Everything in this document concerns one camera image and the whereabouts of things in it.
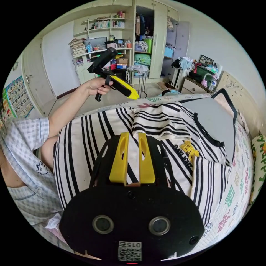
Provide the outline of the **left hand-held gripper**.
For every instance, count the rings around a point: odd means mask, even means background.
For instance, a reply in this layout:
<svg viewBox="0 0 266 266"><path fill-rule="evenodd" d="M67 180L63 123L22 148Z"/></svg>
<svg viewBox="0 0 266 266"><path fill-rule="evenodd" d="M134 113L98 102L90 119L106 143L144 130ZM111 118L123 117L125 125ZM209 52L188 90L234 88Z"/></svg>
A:
<svg viewBox="0 0 266 266"><path fill-rule="evenodd" d="M136 100L139 98L138 92L130 84L128 84L121 78L117 77L116 75L112 75L110 70L105 69L103 67L95 67L91 65L88 68L88 71L93 72L94 74L97 75L97 77L102 77L106 79L107 82L111 80L113 82L113 84L111 85L111 89L119 91L121 94L123 94L127 98L133 99L133 100ZM102 95L97 93L97 95L95 95L96 101L100 102L101 97Z"/></svg>

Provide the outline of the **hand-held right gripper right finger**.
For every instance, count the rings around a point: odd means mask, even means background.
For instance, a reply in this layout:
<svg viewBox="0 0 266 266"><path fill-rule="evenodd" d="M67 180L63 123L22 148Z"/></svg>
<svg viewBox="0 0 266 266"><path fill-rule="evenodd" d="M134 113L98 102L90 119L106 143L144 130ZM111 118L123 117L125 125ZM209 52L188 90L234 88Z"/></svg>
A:
<svg viewBox="0 0 266 266"><path fill-rule="evenodd" d="M145 133L138 133L139 141L139 182L140 184L153 184L155 182L154 168Z"/></svg>

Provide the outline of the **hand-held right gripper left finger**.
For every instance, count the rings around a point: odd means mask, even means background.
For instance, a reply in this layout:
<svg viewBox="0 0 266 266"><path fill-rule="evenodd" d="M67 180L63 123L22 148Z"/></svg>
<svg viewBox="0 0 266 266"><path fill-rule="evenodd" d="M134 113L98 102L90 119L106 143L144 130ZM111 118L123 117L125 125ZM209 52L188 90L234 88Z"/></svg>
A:
<svg viewBox="0 0 266 266"><path fill-rule="evenodd" d="M111 167L109 180L111 183L126 186L128 168L129 133L123 132L118 138L118 144Z"/></svg>

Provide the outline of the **person's left hand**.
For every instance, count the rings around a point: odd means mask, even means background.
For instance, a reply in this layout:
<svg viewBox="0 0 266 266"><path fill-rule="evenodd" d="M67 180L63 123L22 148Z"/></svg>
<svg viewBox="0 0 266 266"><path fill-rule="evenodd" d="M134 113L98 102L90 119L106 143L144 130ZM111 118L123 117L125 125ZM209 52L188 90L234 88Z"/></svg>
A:
<svg viewBox="0 0 266 266"><path fill-rule="evenodd" d="M102 77L91 79L87 82L87 91L89 96L95 96L97 93L100 95L106 95L111 90L113 81L106 81Z"/></svg>

